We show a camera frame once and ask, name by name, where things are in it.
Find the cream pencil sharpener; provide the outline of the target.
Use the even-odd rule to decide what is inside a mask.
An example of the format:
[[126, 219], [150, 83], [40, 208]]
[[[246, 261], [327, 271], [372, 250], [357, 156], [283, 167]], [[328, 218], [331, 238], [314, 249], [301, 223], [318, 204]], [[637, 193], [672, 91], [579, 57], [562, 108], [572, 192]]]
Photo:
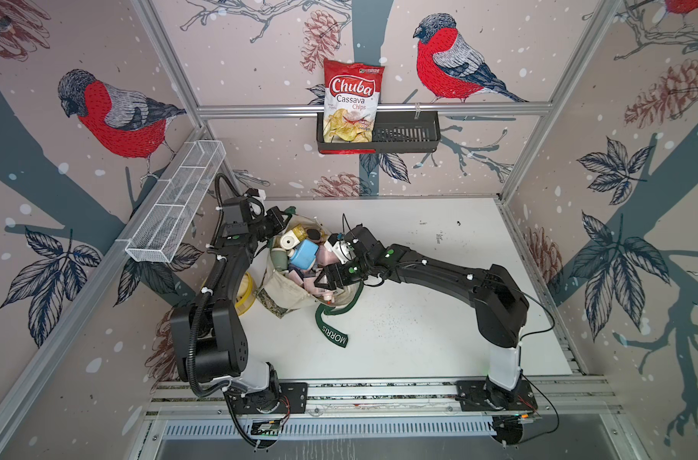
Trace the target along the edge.
[[279, 244], [281, 248], [291, 250], [300, 244], [300, 239], [293, 234], [286, 234], [280, 238]]

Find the red Chuba cassava chips bag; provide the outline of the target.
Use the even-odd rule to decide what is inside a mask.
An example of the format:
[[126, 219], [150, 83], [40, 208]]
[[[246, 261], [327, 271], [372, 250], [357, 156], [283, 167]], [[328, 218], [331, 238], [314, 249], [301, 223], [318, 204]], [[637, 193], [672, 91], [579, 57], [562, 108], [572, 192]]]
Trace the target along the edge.
[[324, 113], [318, 136], [321, 153], [375, 153], [364, 144], [373, 141], [383, 71], [381, 66], [324, 61]]

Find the green pencil sharpener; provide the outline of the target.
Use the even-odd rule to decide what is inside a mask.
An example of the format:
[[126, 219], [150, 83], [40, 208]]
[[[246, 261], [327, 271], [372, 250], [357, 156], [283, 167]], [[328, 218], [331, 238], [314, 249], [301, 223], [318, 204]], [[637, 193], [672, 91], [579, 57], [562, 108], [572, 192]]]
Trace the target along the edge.
[[286, 249], [273, 248], [270, 251], [270, 260], [276, 271], [284, 272], [289, 269], [289, 256]]

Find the yellow bowl with buns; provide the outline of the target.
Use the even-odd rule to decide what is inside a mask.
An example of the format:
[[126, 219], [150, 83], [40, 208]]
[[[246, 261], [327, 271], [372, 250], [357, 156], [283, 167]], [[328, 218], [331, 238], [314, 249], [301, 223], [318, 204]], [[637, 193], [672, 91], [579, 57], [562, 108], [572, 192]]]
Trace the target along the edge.
[[247, 272], [239, 285], [237, 298], [234, 303], [235, 310], [239, 316], [245, 314], [255, 302], [255, 283], [249, 272]]

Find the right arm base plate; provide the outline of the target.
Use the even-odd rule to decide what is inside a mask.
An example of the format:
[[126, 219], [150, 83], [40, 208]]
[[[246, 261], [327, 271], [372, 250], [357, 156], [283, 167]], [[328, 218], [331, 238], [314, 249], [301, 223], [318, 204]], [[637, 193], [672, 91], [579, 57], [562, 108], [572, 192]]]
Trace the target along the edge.
[[538, 410], [532, 386], [520, 378], [513, 390], [507, 390], [489, 379], [467, 379], [456, 382], [456, 400], [463, 412], [512, 411], [532, 413]]

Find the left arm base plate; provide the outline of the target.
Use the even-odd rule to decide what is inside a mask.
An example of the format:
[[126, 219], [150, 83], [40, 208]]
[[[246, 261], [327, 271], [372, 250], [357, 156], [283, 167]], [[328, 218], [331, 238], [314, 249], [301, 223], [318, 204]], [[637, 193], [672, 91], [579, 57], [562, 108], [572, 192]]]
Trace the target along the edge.
[[232, 404], [237, 415], [303, 414], [308, 399], [308, 384], [280, 383], [278, 390], [267, 388], [246, 396], [230, 390], [226, 393], [226, 399]]

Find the cream green-handled tote bag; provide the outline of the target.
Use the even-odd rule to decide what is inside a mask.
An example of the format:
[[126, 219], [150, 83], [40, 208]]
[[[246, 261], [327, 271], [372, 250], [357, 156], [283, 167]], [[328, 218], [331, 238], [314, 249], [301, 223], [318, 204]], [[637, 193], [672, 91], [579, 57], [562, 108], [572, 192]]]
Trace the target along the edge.
[[270, 256], [263, 282], [257, 291], [257, 298], [263, 306], [277, 317], [282, 318], [289, 312], [315, 307], [315, 320], [322, 335], [336, 346], [345, 348], [349, 336], [335, 329], [324, 321], [325, 316], [347, 314], [357, 304], [364, 286], [354, 284], [340, 287], [332, 293], [319, 293], [313, 280], [297, 268], [280, 270], [272, 254], [281, 249], [279, 237], [269, 241]]

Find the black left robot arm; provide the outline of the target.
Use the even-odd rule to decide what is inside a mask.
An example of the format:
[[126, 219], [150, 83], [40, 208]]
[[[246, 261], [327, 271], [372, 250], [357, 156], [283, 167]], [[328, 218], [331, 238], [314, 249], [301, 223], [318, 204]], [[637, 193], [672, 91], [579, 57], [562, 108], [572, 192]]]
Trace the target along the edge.
[[286, 229], [277, 207], [255, 197], [219, 205], [219, 220], [207, 252], [211, 272], [193, 301], [173, 310], [171, 335], [178, 373], [198, 398], [222, 392], [264, 410], [279, 404], [281, 390], [272, 364], [251, 360], [247, 335], [236, 310], [238, 291], [258, 245]]

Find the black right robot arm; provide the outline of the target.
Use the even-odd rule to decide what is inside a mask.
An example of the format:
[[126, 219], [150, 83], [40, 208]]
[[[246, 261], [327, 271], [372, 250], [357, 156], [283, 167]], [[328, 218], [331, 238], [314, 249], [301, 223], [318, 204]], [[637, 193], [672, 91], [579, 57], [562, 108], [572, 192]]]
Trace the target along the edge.
[[490, 344], [490, 368], [483, 385], [494, 410], [510, 408], [521, 392], [521, 328], [529, 302], [503, 266], [465, 268], [427, 256], [404, 245], [384, 246], [364, 226], [341, 237], [353, 257], [324, 266], [316, 286], [328, 291], [362, 283], [370, 277], [437, 291], [475, 309], [478, 331]]

